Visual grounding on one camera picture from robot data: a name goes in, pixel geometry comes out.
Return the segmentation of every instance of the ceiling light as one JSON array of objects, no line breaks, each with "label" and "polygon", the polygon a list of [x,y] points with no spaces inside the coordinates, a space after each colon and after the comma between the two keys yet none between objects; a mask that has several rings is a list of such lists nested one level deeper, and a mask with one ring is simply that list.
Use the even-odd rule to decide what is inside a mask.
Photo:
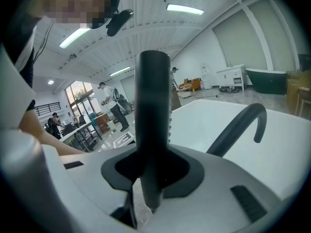
[{"label": "ceiling light", "polygon": [[124,69],[122,69],[122,70],[120,70],[120,71],[114,72],[113,74],[110,74],[110,76],[116,75],[116,74],[118,74],[118,73],[120,73],[120,72],[123,72],[123,71],[125,71],[125,70],[127,70],[127,69],[130,69],[130,67],[127,67],[127,68],[124,68]]},{"label": "ceiling light", "polygon": [[193,14],[197,14],[197,15],[202,15],[204,13],[204,10],[198,10],[195,8],[186,7],[186,6],[182,6],[182,5],[176,5],[176,4],[168,4],[166,6],[166,9],[169,11],[188,12],[188,13],[193,13]]},{"label": "ceiling light", "polygon": [[90,29],[78,29],[75,32],[73,32],[71,35],[68,36],[66,40],[64,40],[59,46],[63,49],[68,47],[74,40],[79,38],[81,35],[89,31]]}]

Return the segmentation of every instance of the black handle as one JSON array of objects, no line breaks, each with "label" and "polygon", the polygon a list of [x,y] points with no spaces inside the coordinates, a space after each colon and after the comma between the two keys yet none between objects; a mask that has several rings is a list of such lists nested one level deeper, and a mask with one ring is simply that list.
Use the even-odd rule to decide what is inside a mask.
[{"label": "black handle", "polygon": [[267,124],[267,112],[262,104],[253,103],[229,123],[207,150],[207,153],[223,157],[256,118],[258,118],[258,123],[254,141],[261,142]]},{"label": "black handle", "polygon": [[162,177],[168,154],[171,61],[166,53],[149,50],[137,56],[135,68],[135,129],[140,182],[146,205],[160,206]]}]

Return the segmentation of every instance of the man in white shirt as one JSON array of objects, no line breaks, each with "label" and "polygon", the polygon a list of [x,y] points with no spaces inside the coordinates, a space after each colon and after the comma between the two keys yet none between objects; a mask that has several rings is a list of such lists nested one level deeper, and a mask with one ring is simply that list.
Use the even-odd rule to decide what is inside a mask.
[{"label": "man in white shirt", "polygon": [[174,78],[174,73],[176,73],[177,70],[178,70],[177,68],[173,67],[172,72],[171,72],[171,85],[172,85],[172,95],[173,95],[173,97],[172,97],[173,104],[172,104],[172,108],[171,108],[172,111],[181,107],[179,97],[177,94],[177,90],[176,90],[176,88],[179,88],[179,87],[178,87],[178,85],[175,81],[175,78]]},{"label": "man in white shirt", "polygon": [[114,90],[107,86],[104,82],[99,83],[99,88],[104,91],[106,99],[102,102],[102,105],[106,104],[107,108],[115,116],[115,118],[122,124],[121,132],[128,129],[128,122],[117,105],[117,100],[114,96]]}]

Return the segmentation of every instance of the white shirt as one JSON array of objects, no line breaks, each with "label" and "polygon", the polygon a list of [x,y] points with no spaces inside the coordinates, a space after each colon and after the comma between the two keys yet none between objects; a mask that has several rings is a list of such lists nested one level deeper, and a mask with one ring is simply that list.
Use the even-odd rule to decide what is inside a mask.
[{"label": "white shirt", "polygon": [[109,110],[111,110],[112,107],[114,107],[117,103],[115,101],[112,100],[112,96],[113,96],[113,90],[111,87],[109,86],[105,86],[104,87],[104,94],[105,97],[110,97],[107,101],[107,107]]},{"label": "white shirt", "polygon": [[173,87],[175,87],[175,85],[174,85],[174,74],[173,73],[171,73],[171,85]]}]

